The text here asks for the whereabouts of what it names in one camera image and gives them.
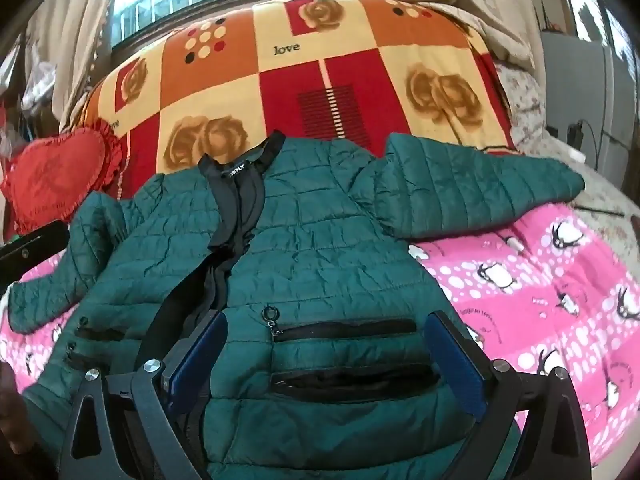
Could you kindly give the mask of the person's hand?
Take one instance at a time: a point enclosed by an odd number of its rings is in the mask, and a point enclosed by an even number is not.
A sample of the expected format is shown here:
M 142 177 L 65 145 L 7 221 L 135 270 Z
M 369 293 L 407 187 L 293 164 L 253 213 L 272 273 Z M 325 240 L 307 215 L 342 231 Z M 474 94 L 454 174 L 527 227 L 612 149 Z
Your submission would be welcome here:
M 24 399 L 17 391 L 14 370 L 4 361 L 1 362 L 0 420 L 1 432 L 15 454 L 26 453 L 36 444 L 37 435 Z

